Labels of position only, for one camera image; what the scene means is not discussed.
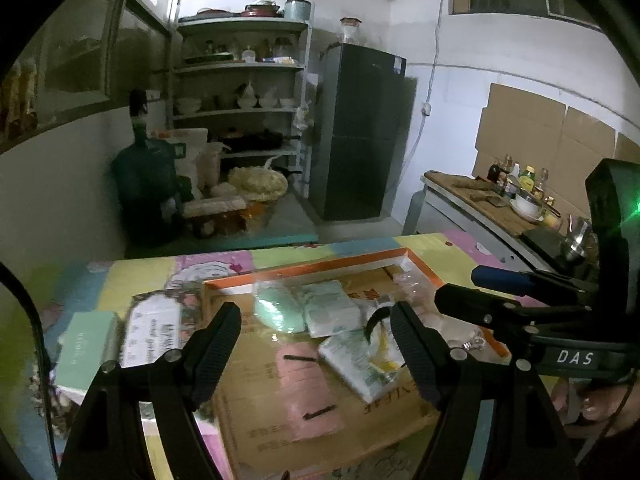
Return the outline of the yellow white tissue packet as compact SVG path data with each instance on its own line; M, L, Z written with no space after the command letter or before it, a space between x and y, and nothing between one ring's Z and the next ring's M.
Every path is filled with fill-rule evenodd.
M320 358L365 404L380 400L404 376L404 368L386 372L374 365L363 330L326 338L318 348Z

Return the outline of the white wet wipes pack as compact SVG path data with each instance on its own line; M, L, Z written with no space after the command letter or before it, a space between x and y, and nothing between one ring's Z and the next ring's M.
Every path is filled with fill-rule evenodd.
M340 281L305 284L299 286L297 295L311 338L329 337L362 327L360 309Z

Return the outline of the pink cloth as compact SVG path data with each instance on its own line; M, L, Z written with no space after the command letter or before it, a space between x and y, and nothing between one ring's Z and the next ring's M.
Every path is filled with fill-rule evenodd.
M276 353L281 400L294 442L337 434L344 422L310 342L286 344Z

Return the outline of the clear plastic bag green item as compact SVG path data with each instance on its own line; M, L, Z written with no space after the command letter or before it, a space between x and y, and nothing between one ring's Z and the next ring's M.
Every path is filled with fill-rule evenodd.
M299 334L306 330L304 308L282 283L256 284L254 315L259 322L278 333Z

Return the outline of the steel kettle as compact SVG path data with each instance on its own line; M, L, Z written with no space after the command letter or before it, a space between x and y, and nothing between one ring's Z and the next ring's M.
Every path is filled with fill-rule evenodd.
M561 255L569 263L597 261L598 240L589 219L574 214L567 216L567 231L561 244Z

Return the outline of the wooden kitchen counter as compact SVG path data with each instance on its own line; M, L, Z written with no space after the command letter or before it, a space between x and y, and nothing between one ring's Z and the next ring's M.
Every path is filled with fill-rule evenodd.
M510 270L544 270L581 280L597 274L587 258L565 258L564 237L520 216L489 182L438 171L427 171L421 181L422 190L410 200L405 235L463 231Z

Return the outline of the yellow oil bottle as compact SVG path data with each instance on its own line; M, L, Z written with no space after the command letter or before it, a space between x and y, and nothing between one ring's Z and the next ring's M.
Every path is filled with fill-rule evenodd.
M535 168L533 166L526 166L525 169L520 173L518 177L518 182L520 182L520 188L525 190L526 192L533 192L535 186Z

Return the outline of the mint green tissue box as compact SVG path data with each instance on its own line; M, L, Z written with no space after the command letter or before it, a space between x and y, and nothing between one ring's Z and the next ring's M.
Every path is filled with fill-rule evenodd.
M55 388L80 405L100 366L118 358L120 318L115 312L77 312L62 335Z

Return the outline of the floral white tissue pack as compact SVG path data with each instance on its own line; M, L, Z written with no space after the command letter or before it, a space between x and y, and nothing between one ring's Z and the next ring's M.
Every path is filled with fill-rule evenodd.
M127 368L150 364L165 352L179 349L180 321L180 302L163 290L134 297L120 350L120 365Z

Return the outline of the colourful cartoon bed sheet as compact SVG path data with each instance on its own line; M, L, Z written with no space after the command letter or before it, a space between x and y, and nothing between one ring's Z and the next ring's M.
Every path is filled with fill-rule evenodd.
M70 332L74 377L80 382L64 382L62 390L55 388L54 408L68 408L62 422L54 423L54 433L64 448L63 434L70 427L73 401L80 400L88 388L88 359L105 342L104 356L122 357L125 364L131 356L132 364L153 362L160 350L181 348L202 320L201 282L210 278L252 273L276 266L292 266L320 259L370 254L397 247L411 249L444 282L472 286L471 271L477 264L496 268L529 270L515 256L498 257L498 249L490 252L471 234L459 230L443 233L416 234L394 238L352 240L318 246L290 246L267 249L238 250L237 252L209 252L190 256L119 260L76 264L66 269L41 268L28 285L43 318L44 340L53 366L61 351L65 351L66 332ZM142 317L134 317L134 345L129 353L127 341L129 311L136 310L142 301ZM17 310L8 325L1 327L1 423L9 439L17 446L17 454L35 479L54 479L44 440L43 418L37 415L39 393L35 381L35 357L27 351L26 321L19 321ZM106 322L113 330L113 344L118 350L106 350ZM358 463L337 468L326 474L315 474L311 479L410 479L418 464L419 448L426 445L430 432L421 430L416 437L383 448L370 458L358 458Z

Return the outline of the dark refrigerator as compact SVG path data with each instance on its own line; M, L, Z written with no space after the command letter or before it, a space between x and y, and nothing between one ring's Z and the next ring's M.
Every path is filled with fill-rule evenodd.
M308 195L321 220L390 210L405 144L406 68L401 56L356 44L323 55Z

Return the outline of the yellow woven basket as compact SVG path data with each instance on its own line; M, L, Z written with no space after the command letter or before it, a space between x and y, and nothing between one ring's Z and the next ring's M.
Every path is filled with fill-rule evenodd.
M250 202L273 202L288 192L288 179L265 167L235 167L228 182Z

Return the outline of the green water jug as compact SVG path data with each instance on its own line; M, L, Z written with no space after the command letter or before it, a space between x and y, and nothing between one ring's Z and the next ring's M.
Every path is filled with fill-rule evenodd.
M176 173L174 147L149 136L146 92L131 90L128 105L134 142L116 155L111 170L127 245L151 249L178 236L183 178Z

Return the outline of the red pan on shelf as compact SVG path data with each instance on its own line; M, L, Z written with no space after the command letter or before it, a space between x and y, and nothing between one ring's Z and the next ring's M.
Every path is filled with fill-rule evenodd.
M243 18L276 18L280 6L274 0L255 0L241 12Z

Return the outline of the glass cabinet window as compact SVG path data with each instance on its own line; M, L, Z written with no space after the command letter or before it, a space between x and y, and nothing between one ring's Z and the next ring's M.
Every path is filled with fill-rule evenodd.
M143 89L165 99L175 0L65 0L17 55L1 83L1 149L104 110ZM33 58L37 127L18 132L21 65Z

